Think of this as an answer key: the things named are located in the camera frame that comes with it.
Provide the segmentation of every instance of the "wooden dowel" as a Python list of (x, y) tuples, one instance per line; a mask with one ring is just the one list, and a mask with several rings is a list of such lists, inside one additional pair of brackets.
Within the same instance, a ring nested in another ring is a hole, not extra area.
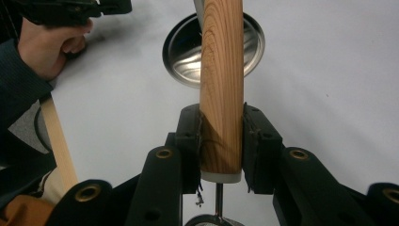
[(205, 0), (199, 110), (202, 179), (241, 179), (244, 103), (242, 0)]

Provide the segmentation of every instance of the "metal ring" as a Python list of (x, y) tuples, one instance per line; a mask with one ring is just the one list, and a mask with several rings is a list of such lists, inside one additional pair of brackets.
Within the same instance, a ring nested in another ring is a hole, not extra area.
[(158, 152), (156, 152), (156, 156), (158, 158), (169, 158), (169, 157), (173, 156), (173, 151), (171, 151), (169, 149), (159, 150)]
[(78, 202), (88, 202), (100, 195), (101, 187), (98, 184), (91, 184), (80, 188), (76, 194), (75, 199)]
[(301, 150), (291, 150), (290, 156), (299, 160), (306, 160), (309, 158), (309, 155)]
[(390, 201), (399, 204), (399, 190), (395, 190), (393, 188), (385, 188), (382, 190), (382, 193), (387, 197)]

